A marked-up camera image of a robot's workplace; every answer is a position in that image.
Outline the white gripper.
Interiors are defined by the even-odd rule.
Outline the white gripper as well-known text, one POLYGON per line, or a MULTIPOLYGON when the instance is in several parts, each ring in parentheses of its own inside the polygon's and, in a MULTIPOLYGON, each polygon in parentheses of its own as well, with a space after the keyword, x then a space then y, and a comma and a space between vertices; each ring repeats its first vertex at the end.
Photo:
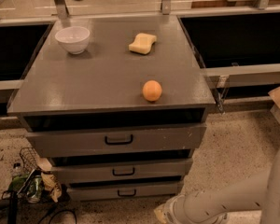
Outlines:
POLYGON ((161 224, 183 224, 185 196, 179 194, 169 199, 165 204, 154 209, 154 214, 161 224))

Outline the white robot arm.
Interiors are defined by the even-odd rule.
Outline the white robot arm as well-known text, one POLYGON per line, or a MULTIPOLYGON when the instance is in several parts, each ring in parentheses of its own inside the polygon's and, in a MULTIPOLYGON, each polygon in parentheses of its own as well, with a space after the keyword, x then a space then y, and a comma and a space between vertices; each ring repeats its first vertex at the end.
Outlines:
POLYGON ((260 210, 260 224, 280 224, 280 149, 272 168, 217 191, 179 194, 155 209, 161 224, 227 224, 228 214, 260 210))

